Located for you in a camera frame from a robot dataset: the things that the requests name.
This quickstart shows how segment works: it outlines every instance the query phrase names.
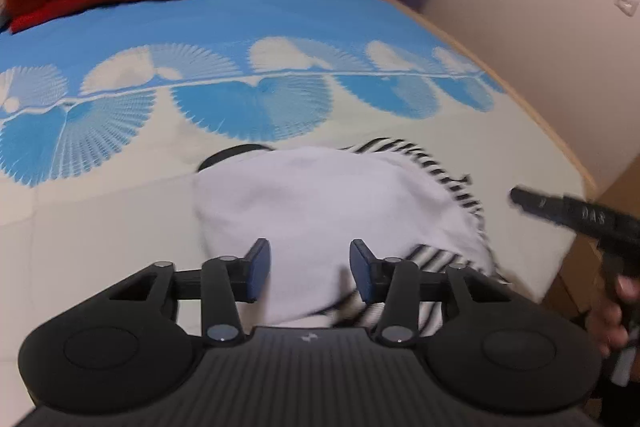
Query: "logo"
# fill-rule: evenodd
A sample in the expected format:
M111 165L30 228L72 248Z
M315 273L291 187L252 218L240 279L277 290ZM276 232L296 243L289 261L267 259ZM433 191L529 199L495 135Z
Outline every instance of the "logo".
M308 335L303 335L300 338L307 343L318 340L318 336L315 333L309 333Z

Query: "blue bedsheet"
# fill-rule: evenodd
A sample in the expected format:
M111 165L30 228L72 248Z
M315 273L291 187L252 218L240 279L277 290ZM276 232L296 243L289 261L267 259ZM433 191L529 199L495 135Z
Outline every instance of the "blue bedsheet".
M332 113L328 75L407 119L435 90L479 111L484 71L379 0L172 0L100 7L0 33L0 167L37 185L120 152L158 89L209 132L278 141Z

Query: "round bolt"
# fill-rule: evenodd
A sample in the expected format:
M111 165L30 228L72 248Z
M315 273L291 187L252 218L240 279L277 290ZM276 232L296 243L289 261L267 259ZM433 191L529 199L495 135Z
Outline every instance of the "round bolt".
M230 324L216 324L207 330L207 336L214 341L229 342L238 336L238 328Z
M382 337L393 343L403 343L410 341L414 337L414 332L404 326L388 326L382 330Z

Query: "wall outlet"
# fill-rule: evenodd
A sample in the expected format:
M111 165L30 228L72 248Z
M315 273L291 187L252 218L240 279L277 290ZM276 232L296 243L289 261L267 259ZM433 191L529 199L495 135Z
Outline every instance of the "wall outlet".
M633 17L638 9L639 0L616 0L616 6L629 17Z

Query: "striped fabric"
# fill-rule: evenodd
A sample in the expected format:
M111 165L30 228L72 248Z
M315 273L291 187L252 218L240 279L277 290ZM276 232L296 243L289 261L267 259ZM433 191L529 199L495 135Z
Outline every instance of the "striped fabric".
M422 147L402 139L376 138L365 144L354 145L343 150L357 154L383 151L396 152L411 158L412 161L424 169L427 174L434 176L437 181L450 190L458 204L478 220L478 233L489 254L492 253L484 231L484 210L482 209L482 204L466 190L467 186L471 184L469 176L464 176L460 179L452 178L440 163L434 160ZM480 273L485 273L482 267L476 266L476 263L465 259L459 254L424 245L409 252L405 258L414 261L422 270L429 272L442 273L450 264L463 263L466 266L478 270ZM506 282L495 269L494 272L486 275L495 277L500 282ZM357 290L353 290L346 297L336 301L331 306L314 312L309 316L325 315L331 319L332 326L337 328L372 327L379 320L383 307L384 304L382 303L366 305L360 299ZM442 312L440 308L440 303L423 302L420 304L418 327L420 328L421 336L432 335L441 327Z

